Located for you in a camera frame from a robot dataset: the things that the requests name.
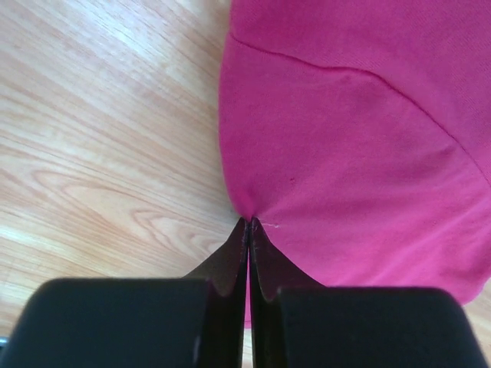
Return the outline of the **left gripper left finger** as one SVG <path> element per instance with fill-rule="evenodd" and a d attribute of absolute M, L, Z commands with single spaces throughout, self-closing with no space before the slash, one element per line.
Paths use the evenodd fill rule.
<path fill-rule="evenodd" d="M 181 278 L 59 278 L 30 297 L 3 367 L 239 367 L 248 225 Z"/>

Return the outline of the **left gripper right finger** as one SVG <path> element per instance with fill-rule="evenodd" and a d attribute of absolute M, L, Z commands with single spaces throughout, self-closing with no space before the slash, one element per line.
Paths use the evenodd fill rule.
<path fill-rule="evenodd" d="M 461 306 L 429 287 L 326 287 L 249 223 L 256 367 L 485 367 Z"/>

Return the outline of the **magenta t shirt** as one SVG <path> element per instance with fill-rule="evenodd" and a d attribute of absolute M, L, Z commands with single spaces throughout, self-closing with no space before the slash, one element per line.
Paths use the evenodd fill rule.
<path fill-rule="evenodd" d="M 490 277 L 490 3 L 234 1 L 226 187 L 327 286 Z"/>

